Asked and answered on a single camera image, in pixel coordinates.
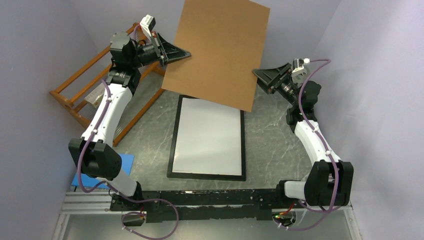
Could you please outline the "brown backing board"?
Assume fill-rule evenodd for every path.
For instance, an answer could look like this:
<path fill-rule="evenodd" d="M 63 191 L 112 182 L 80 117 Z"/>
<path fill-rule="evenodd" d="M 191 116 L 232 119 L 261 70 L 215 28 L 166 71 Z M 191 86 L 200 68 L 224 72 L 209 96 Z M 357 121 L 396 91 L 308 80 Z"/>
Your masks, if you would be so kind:
<path fill-rule="evenodd" d="M 174 44 L 189 58 L 167 66 L 162 88 L 251 111 L 270 9 L 250 0 L 187 0 Z"/>

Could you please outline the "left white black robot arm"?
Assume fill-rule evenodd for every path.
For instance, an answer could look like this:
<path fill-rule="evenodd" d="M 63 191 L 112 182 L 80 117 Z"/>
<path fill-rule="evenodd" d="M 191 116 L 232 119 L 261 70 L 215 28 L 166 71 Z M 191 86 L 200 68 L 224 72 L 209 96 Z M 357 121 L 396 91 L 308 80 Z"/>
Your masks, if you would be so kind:
<path fill-rule="evenodd" d="M 141 184 L 125 173 L 121 156 L 112 148 L 116 128 L 139 85 L 141 67 L 154 63 L 167 66 L 192 54 L 156 32 L 143 45 L 128 33 L 118 32 L 111 37 L 109 46 L 112 66 L 101 82 L 104 94 L 99 109 L 81 137 L 70 140 L 68 149 L 77 168 L 78 185 L 84 193 L 104 184 L 130 210 L 137 210 L 144 201 L 143 191 Z"/>

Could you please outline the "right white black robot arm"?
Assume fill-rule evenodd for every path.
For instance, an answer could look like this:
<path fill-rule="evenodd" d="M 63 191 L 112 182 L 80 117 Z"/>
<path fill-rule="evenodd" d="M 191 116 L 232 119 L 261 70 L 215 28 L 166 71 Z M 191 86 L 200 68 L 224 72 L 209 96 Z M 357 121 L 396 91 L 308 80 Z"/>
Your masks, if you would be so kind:
<path fill-rule="evenodd" d="M 305 181 L 281 180 L 275 193 L 275 202 L 282 208 L 300 200 L 309 206 L 330 210 L 346 206 L 350 201 L 354 167 L 343 161 L 332 150 L 322 134 L 315 116 L 321 85 L 308 80 L 296 83 L 297 76 L 306 76 L 304 65 L 291 65 L 271 69 L 253 69 L 257 85 L 267 94 L 279 93 L 291 105 L 286 112 L 286 123 L 303 144 L 311 162 Z"/>

